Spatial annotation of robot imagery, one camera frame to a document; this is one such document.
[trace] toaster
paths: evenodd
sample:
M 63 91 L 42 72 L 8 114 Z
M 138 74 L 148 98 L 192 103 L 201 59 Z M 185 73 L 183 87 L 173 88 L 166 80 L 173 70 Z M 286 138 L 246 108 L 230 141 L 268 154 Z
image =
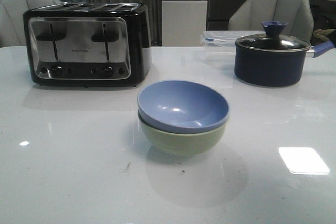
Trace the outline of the toaster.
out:
M 149 72 L 142 3 L 61 3 L 23 15 L 30 74 L 44 86 L 126 87 Z

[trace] stacked bowls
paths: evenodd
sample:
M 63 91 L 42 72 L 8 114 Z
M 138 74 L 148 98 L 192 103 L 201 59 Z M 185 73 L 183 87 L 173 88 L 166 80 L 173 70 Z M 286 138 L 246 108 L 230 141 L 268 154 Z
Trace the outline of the stacked bowls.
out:
M 229 106 L 215 90 L 189 81 L 160 81 L 138 95 L 138 116 L 148 140 L 163 152 L 192 156 L 222 138 Z

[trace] blue bowl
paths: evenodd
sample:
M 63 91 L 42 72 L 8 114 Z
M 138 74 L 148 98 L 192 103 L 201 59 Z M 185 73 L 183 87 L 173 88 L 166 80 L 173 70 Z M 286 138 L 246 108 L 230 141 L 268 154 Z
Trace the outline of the blue bowl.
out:
M 161 131 L 196 134 L 211 131 L 228 119 L 227 101 L 215 90 L 189 81 L 160 81 L 138 95 L 142 120 Z

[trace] white cabinet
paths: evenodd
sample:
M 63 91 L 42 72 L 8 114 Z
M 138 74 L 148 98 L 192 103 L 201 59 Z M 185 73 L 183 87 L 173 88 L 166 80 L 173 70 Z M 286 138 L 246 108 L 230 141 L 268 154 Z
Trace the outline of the white cabinet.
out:
M 162 45 L 201 46 L 207 0 L 162 0 Z

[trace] chair backrest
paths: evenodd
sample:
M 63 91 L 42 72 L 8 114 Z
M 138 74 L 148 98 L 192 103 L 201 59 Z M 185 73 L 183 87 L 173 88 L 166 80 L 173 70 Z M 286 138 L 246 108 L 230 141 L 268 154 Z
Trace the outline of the chair backrest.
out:
M 25 46 L 23 13 L 60 0 L 0 0 L 0 47 Z
M 309 0 L 247 0 L 229 20 L 229 30 L 263 30 L 262 21 L 288 22 L 282 34 L 310 41 L 314 21 Z

